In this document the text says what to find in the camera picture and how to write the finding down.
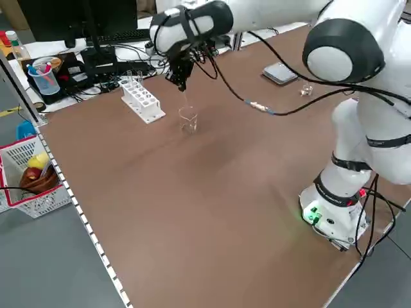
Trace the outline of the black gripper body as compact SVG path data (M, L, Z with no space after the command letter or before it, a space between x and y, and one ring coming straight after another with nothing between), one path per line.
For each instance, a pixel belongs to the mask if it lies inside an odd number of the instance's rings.
M180 49L173 47L169 50L167 57L172 71L189 71L193 68L193 61L191 60L190 52L192 44L181 46Z

